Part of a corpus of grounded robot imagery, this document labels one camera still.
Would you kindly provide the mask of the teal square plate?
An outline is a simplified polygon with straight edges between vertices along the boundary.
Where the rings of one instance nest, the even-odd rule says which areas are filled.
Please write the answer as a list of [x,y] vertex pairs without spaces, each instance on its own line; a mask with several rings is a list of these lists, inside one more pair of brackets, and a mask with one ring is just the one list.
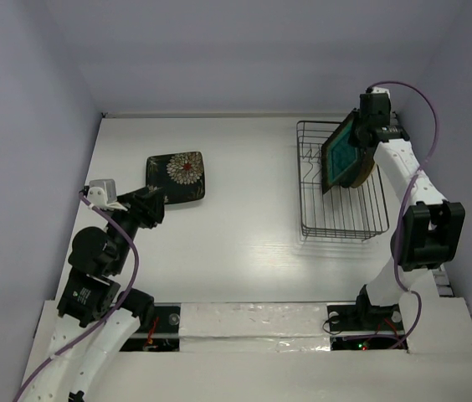
[[358,110],[348,114],[344,121],[321,145],[321,192],[328,193],[333,187],[349,188],[361,170],[362,154],[350,143]]

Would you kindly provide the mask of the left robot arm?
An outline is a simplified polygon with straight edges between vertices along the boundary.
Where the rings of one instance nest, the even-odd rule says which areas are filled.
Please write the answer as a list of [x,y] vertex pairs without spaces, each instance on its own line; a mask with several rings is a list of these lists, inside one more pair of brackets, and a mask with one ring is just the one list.
[[153,297],[133,286],[140,268],[134,238],[163,221],[164,191],[118,195],[114,180],[101,179],[84,186],[79,198],[106,226],[74,236],[45,359],[23,381],[16,401],[93,400],[121,347],[156,321]]

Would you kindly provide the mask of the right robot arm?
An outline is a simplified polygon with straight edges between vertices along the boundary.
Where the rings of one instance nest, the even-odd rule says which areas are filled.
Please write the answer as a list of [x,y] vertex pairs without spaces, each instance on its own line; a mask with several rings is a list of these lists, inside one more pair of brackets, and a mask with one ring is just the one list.
[[409,291],[417,278],[415,270],[438,268],[455,257],[465,209],[436,189],[416,158],[407,132],[392,123],[388,90],[374,87],[360,95],[350,141],[372,156],[401,202],[391,259],[362,288],[366,300],[353,308],[355,322],[372,328],[383,319],[383,309],[397,304]]

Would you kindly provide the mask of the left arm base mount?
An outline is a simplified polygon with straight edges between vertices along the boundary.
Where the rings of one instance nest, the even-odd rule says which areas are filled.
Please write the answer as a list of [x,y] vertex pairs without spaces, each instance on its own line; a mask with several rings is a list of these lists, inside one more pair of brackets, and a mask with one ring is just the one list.
[[154,318],[157,319],[153,338],[177,338],[181,321],[180,304],[156,304]]

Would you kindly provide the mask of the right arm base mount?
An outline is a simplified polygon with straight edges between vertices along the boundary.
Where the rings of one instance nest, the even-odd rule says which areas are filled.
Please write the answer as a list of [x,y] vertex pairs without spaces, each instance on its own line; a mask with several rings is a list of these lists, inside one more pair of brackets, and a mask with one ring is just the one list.
[[327,306],[328,326],[333,332],[375,332],[395,330],[402,332],[403,320],[398,305],[376,307],[363,311],[356,304]]

